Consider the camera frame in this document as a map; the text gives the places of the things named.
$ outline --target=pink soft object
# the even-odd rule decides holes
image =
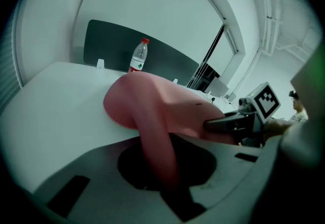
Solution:
[[[213,134],[203,129],[205,120],[224,117],[217,107],[150,73],[132,72],[120,77],[106,93],[104,108],[118,124],[139,131],[150,169],[169,190],[178,187],[179,172],[168,133],[236,144],[228,134]]]

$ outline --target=white wall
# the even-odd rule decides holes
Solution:
[[[268,81],[281,103],[274,117],[288,120],[295,114],[292,100],[288,96],[289,91],[294,90],[290,80],[302,66],[300,60],[285,50],[275,50],[271,57],[260,55],[255,67],[235,94],[238,98],[244,97],[259,84]]]
[[[223,75],[228,64],[234,57],[234,51],[225,33],[220,37],[207,64],[219,75]]]
[[[236,17],[241,37],[244,43],[244,50],[239,49],[240,52],[245,53],[240,65],[234,68],[234,74],[227,84],[229,88],[228,93],[231,93],[246,73],[252,59],[254,58],[259,47],[259,28],[258,17],[254,0],[227,0]]]
[[[56,61],[70,61],[73,27],[82,0],[22,0],[16,52],[26,84]]]
[[[237,52],[227,65],[224,73],[220,76],[219,80],[226,86],[229,84],[234,74],[236,73],[238,67],[241,65],[243,59],[245,58],[245,54]]]
[[[84,0],[74,32],[73,62],[82,63],[86,30],[92,19],[148,34],[199,64],[222,25],[209,0]]]

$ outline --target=person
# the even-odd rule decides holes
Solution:
[[[289,96],[292,97],[294,102],[294,110],[296,110],[296,114],[290,118],[289,122],[301,122],[308,120],[308,115],[304,105],[298,97],[298,94],[294,91],[290,91]]]
[[[293,124],[297,122],[304,122],[308,120],[308,115],[302,104],[301,100],[298,97],[298,94],[294,91],[290,91],[289,97],[292,97],[294,103],[294,114],[289,121],[282,119],[271,118],[264,127],[263,140],[267,141],[270,137],[280,136]]]

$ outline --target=gray surface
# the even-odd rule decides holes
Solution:
[[[261,152],[259,148],[185,139],[209,150],[217,158],[216,171],[208,182],[190,188],[193,200],[207,208],[225,199],[252,169],[254,163],[236,158],[235,154],[259,155]],[[85,153],[47,179],[35,196],[47,203],[73,176],[82,175],[90,178],[90,183],[68,215],[69,220],[76,223],[181,222],[159,192],[135,189],[118,172],[121,152],[139,141],[133,138]]]
[[[190,220],[188,223],[249,223],[255,203],[272,171],[280,139],[281,137],[270,138],[254,167],[251,168],[239,185],[234,187],[233,191],[211,210]]]
[[[216,97],[223,97],[229,88],[222,83],[217,77],[215,77],[210,85],[206,88],[205,93],[211,91],[211,94]]]
[[[177,78],[178,84],[186,86],[199,67],[198,63],[149,35],[114,23],[89,22],[84,62],[96,65],[98,59],[103,59],[106,68],[127,72],[134,49],[143,37],[148,38],[150,43],[142,71],[171,81]]]

